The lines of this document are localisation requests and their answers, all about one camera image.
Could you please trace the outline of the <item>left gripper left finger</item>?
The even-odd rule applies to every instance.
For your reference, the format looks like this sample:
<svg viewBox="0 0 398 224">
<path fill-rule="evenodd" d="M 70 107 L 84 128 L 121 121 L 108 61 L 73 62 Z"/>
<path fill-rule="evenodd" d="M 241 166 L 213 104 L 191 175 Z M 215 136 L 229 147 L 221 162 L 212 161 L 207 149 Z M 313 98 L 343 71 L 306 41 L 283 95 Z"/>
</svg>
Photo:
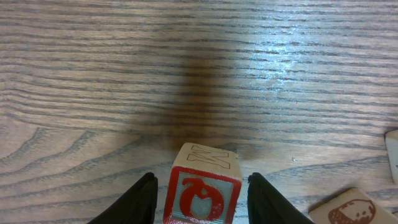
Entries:
<svg viewBox="0 0 398 224">
<path fill-rule="evenodd" d="M 157 191 L 158 179 L 148 172 L 88 224 L 153 224 Z"/>
</svg>

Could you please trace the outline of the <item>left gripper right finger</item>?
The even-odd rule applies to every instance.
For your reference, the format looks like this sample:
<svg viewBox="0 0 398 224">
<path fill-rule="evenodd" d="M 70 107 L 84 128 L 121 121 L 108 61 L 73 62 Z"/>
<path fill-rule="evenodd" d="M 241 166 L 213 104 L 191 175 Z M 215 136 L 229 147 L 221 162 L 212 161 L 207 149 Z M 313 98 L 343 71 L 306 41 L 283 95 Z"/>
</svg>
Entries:
<svg viewBox="0 0 398 224">
<path fill-rule="evenodd" d="M 248 183 L 249 224 L 313 224 L 260 173 L 252 173 Z"/>
</svg>

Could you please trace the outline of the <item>red apple block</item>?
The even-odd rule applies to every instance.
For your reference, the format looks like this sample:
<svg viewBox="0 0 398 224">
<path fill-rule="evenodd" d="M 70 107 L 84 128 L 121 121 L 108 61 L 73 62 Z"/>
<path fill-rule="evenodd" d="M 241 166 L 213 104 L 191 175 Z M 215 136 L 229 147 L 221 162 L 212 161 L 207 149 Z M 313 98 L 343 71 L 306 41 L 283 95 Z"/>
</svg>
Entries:
<svg viewBox="0 0 398 224">
<path fill-rule="evenodd" d="M 242 184 L 235 152 L 187 142 L 171 168 L 163 222 L 232 224 Z"/>
</svg>

